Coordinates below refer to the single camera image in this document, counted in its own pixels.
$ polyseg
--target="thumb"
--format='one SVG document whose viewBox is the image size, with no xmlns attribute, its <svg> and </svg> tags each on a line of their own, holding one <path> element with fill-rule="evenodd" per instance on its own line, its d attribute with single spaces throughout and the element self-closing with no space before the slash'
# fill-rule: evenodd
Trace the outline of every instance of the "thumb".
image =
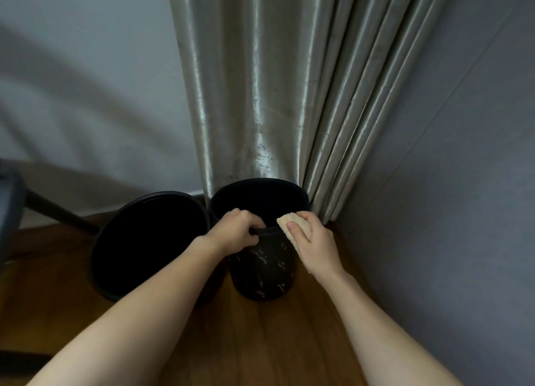
<svg viewBox="0 0 535 386">
<path fill-rule="evenodd" d="M 294 237 L 295 243 L 298 244 L 298 251 L 300 249 L 303 249 L 305 245 L 310 243 L 307 240 L 307 237 L 305 236 L 303 230 L 301 230 L 301 227 L 299 227 L 293 221 L 288 222 L 286 224 L 286 228 L 288 228 L 288 231 L 290 232 L 291 236 Z"/>
</svg>

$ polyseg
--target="curtain fold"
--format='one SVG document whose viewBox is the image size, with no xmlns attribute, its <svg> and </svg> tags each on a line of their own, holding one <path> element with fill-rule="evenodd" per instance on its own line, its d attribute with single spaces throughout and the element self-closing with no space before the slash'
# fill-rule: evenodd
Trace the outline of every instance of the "curtain fold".
<svg viewBox="0 0 535 386">
<path fill-rule="evenodd" d="M 170 0 L 207 198 L 251 177 L 344 204 L 446 0 Z"/>
</svg>

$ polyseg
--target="wooden floor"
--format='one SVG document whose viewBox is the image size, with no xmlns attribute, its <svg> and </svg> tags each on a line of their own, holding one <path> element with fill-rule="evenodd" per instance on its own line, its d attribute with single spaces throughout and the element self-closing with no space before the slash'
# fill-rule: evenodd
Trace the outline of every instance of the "wooden floor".
<svg viewBox="0 0 535 386">
<path fill-rule="evenodd" d="M 112 306 L 87 281 L 89 250 L 84 245 L 8 265 L 0 276 L 0 349 L 54 354 Z M 0 385 L 27 381 L 0 379 Z M 334 306 L 300 266 L 294 287 L 272 302 L 245 299 L 227 275 L 215 299 L 192 314 L 155 384 L 365 381 Z"/>
</svg>

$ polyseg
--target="black trash can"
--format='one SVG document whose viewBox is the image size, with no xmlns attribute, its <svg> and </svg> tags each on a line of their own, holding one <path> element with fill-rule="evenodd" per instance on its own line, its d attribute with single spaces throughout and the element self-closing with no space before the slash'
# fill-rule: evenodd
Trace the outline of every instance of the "black trash can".
<svg viewBox="0 0 535 386">
<path fill-rule="evenodd" d="M 252 229 L 258 245 L 227 258 L 234 287 L 251 300 L 273 300 L 293 285 L 297 253 L 277 225 L 280 216 L 310 209 L 307 193 L 279 179 L 240 180 L 220 189 L 211 199 L 212 224 L 234 208 L 249 210 L 264 220 L 266 228 Z"/>
<path fill-rule="evenodd" d="M 97 234 L 90 278 L 116 302 L 173 261 L 210 229 L 208 212 L 189 194 L 158 192 L 122 207 Z M 226 274 L 221 261 L 206 282 L 196 307 L 210 301 Z"/>
</svg>

